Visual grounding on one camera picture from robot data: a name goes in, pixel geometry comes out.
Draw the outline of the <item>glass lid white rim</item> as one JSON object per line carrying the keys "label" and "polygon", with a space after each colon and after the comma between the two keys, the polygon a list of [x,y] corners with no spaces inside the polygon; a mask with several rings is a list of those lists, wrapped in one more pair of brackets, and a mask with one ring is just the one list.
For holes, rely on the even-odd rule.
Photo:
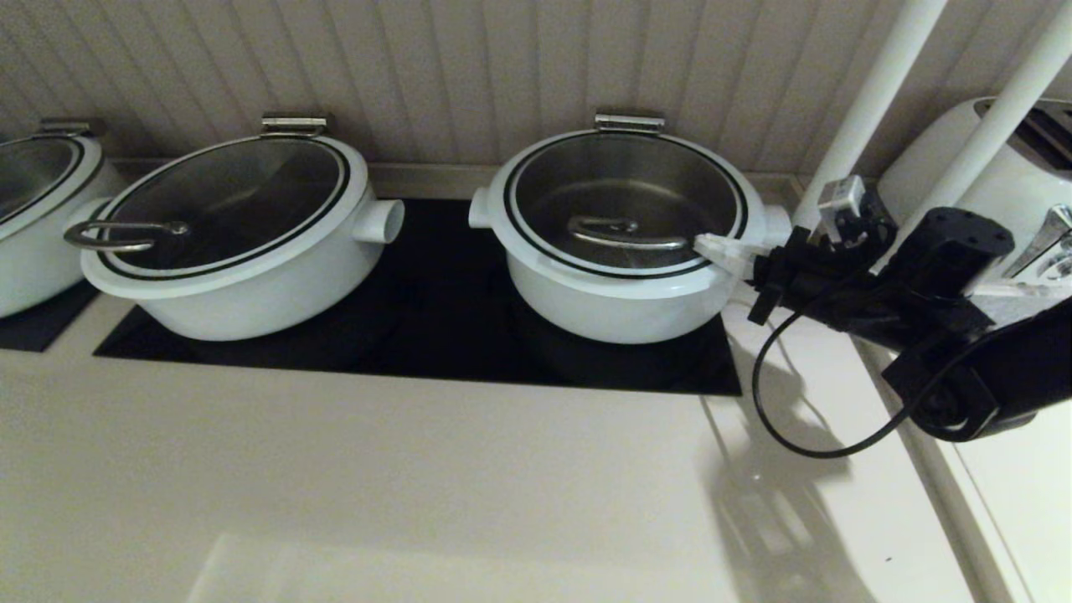
{"label": "glass lid white rim", "polygon": [[105,165],[84,135],[38,134],[0,144],[0,241],[77,198]]}
{"label": "glass lid white rim", "polygon": [[69,222],[95,286],[126,299],[192,296],[297,260],[372,201],[368,165],[325,135],[222,142],[92,203]]}
{"label": "glass lid white rim", "polygon": [[540,142],[506,172],[506,225],[537,255],[594,276],[654,280],[709,261],[694,238],[760,240],[763,205],[723,157],[669,135],[587,131]]}

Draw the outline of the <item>white cooking pot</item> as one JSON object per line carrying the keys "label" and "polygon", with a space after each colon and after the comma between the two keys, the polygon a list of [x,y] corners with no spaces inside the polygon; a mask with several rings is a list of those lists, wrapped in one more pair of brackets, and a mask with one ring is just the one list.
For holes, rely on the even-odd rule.
{"label": "white cooking pot", "polygon": [[[31,135],[84,135],[102,145],[105,133],[107,127],[101,119],[54,117],[44,118]],[[105,156],[96,180],[77,198],[0,241],[0,319],[38,306],[80,282],[80,256],[64,241],[64,232],[92,214],[100,198],[111,198],[125,187],[126,180]]]}
{"label": "white cooking pot", "polygon": [[[568,132],[540,142],[593,130],[669,135],[665,131],[665,118],[658,113],[601,108],[594,115],[594,126],[589,130]],[[507,270],[513,286],[528,308],[564,330],[614,344],[667,341],[700,328],[721,312],[734,289],[743,281],[721,270],[711,260],[708,260],[708,267],[703,270],[678,277],[654,280],[609,278],[571,270],[537,255],[521,241],[505,222],[502,207],[504,182],[506,172],[513,167],[518,157],[531,152],[540,142],[513,156],[498,168],[492,183],[479,188],[472,195],[467,217],[472,229],[489,229],[497,237],[506,252]],[[750,180],[743,177],[755,189]],[[772,247],[784,244],[791,233],[787,209],[777,204],[766,204],[762,198],[761,202],[763,230],[760,240],[754,244]]]}
{"label": "white cooking pot", "polygon": [[[332,126],[328,113],[276,111],[260,117],[260,133],[253,137],[297,133],[334,138]],[[371,190],[374,198],[364,203],[351,227],[351,241],[336,230],[294,262],[252,279],[198,295],[130,302],[168,330],[204,341],[255,338],[317,317],[361,285],[405,222],[405,203],[379,198],[373,183]]]}

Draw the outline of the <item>white toaster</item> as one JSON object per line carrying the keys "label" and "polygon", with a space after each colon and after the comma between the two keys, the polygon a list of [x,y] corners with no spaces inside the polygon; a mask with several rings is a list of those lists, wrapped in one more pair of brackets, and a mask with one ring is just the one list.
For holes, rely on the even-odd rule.
{"label": "white toaster", "polygon": [[[993,98],[976,98],[947,111],[880,177],[879,196],[899,226],[915,214],[992,103]],[[1014,251],[985,280],[1072,291],[1072,100],[1038,100],[957,205],[1013,234]]]}

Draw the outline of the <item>black induction cooktop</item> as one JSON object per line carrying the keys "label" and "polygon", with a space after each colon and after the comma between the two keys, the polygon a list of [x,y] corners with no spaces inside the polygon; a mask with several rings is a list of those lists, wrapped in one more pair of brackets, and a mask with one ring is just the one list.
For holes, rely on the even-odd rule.
{"label": "black induction cooktop", "polygon": [[38,306],[0,319],[0,350],[45,352],[96,294],[96,288],[84,280]]}
{"label": "black induction cooktop", "polygon": [[407,201],[405,226],[360,286],[298,325],[199,341],[131,309],[96,358],[669,394],[740,394],[723,321],[661,343],[575,336],[513,289],[493,233],[460,201]]}

